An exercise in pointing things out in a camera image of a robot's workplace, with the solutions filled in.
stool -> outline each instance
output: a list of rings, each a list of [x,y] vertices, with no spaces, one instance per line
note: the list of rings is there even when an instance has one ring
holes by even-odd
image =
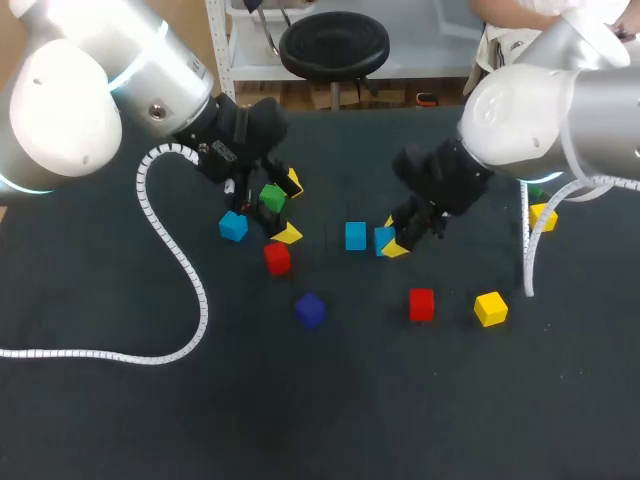
[[[318,13],[291,25],[281,4],[280,10],[289,28],[282,35],[278,49],[269,32],[262,6],[257,6],[257,10],[267,41],[285,68],[306,80],[331,84],[332,110],[340,109],[340,82],[366,82],[367,75],[375,72],[389,58],[391,47],[387,30],[366,15]]]

cable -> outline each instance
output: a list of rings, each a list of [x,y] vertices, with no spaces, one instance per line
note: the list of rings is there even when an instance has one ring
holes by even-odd
[[[529,249],[529,186],[520,182],[520,204],[522,205],[522,260]]]
[[[589,184],[592,184],[594,186],[600,186],[600,187],[612,186],[612,187],[618,187],[618,188],[626,188],[627,190],[640,191],[640,182],[637,182],[635,180],[627,180],[624,178],[617,178],[617,177],[608,177],[604,175],[596,175],[593,177],[589,177],[588,180],[589,180]],[[528,248],[524,252],[524,258],[525,258],[524,290],[527,297],[533,297],[534,295],[533,267],[536,259],[536,250],[538,249],[538,243],[540,241],[540,236],[542,235],[544,226],[549,221],[549,217],[551,217],[551,214],[553,213],[553,211],[558,207],[558,205],[560,205],[560,202],[562,202],[565,198],[567,198],[573,192],[580,190],[581,188],[584,188],[584,187],[585,185],[581,180],[575,180],[565,185],[564,187],[562,187],[560,190],[558,190],[555,193],[553,197],[551,197],[551,200],[549,200],[544,210],[542,211],[542,215],[540,215],[540,218],[538,218],[538,221],[536,222],[536,226],[534,227],[533,232],[531,232]]]
[[[175,353],[170,355],[164,355],[161,357],[141,357],[136,355],[125,355],[123,353],[106,352],[101,350],[3,350],[0,349],[0,357],[15,358],[15,359],[34,359],[34,358],[96,358],[101,360],[112,360],[114,362],[133,363],[137,365],[165,365],[167,363],[175,362],[185,356],[187,356],[202,340],[205,330],[207,329],[207,323],[209,321],[209,306],[207,304],[207,296],[202,287],[202,282],[198,274],[195,272],[191,263],[185,257],[182,250],[176,245],[169,233],[165,230],[156,217],[149,200],[147,198],[147,172],[150,165],[156,158],[164,155],[165,153],[179,153],[184,158],[189,160],[194,165],[198,165],[198,154],[188,147],[178,145],[176,143],[164,144],[151,150],[142,159],[142,163],[138,168],[138,175],[136,177],[136,191],[138,194],[138,201],[144,214],[149,220],[151,226],[158,233],[162,241],[167,245],[171,253],[180,262],[180,265],[184,269],[185,273],[189,276],[189,280],[193,284],[193,288],[198,296],[198,302],[200,304],[200,323],[198,329],[193,338],[184,347]]]

black stool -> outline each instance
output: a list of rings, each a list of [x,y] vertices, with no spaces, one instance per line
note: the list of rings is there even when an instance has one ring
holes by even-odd
[[[352,12],[318,13],[291,25],[282,2],[280,10],[289,25],[276,48],[262,11],[261,0],[245,0],[249,11],[258,10],[271,49],[294,75],[331,84],[331,109],[340,109],[340,82],[362,80],[389,58],[389,34],[380,22]]]

black mat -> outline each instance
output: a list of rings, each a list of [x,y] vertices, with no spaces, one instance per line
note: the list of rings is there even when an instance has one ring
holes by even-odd
[[[0,361],[0,478],[639,478],[640,197],[562,206],[532,300],[512,180],[410,257],[344,252],[346,220],[378,225],[405,198],[397,149],[435,146],[459,114],[294,117],[280,153],[306,187],[286,207],[305,238],[289,279],[269,277],[256,228],[220,239],[219,188],[159,161],[150,198],[201,274],[210,329],[166,367]],[[134,194],[150,146],[129,130],[104,171],[9,210],[2,346],[156,355],[191,337],[195,294]],[[435,289],[432,325],[409,325],[411,287]],[[509,322],[485,330],[473,301],[493,290]],[[328,305],[314,332],[292,314],[308,291]]]

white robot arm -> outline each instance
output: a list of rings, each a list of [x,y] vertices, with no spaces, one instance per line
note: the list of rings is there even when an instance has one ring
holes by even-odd
[[[405,147],[393,163],[414,196],[393,212],[395,255],[411,251],[447,216],[464,214],[493,172],[553,193],[576,179],[585,201],[610,187],[594,175],[640,180],[640,67],[599,19],[566,12],[517,64],[470,96],[457,136],[433,152]]]
[[[462,142],[486,167],[549,190],[596,174],[638,180],[640,68],[629,65],[607,26],[569,11],[517,64],[480,83]]]
[[[143,2],[9,5],[29,45],[0,95],[2,200],[47,193],[104,166],[120,145],[118,108],[164,137],[210,103],[213,76]]]

